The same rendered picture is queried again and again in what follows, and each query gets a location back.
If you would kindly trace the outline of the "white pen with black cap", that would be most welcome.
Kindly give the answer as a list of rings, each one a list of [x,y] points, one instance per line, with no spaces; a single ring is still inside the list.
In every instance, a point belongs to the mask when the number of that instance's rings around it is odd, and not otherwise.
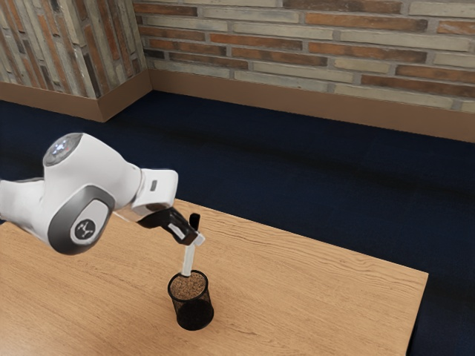
[[[200,215],[197,213],[193,213],[189,217],[189,223],[192,228],[197,230],[200,224]],[[183,258],[183,267],[180,274],[184,277],[191,276],[192,265],[194,261],[194,252],[196,249],[196,245],[192,243],[191,245],[186,246],[184,258]]]

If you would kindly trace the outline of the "black mesh pen holder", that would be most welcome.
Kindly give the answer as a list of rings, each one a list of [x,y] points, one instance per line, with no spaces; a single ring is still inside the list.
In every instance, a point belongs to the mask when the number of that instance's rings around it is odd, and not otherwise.
[[[209,294],[209,280],[203,272],[192,270],[188,277],[174,275],[168,283],[168,295],[182,329],[197,331],[211,323],[214,308]]]

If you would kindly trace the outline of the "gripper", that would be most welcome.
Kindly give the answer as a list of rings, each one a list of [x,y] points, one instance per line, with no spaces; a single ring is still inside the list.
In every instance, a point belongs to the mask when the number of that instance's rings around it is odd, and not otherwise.
[[[181,245],[202,245],[206,238],[192,228],[183,215],[175,208],[167,208],[155,211],[137,222],[144,228],[161,227]]]

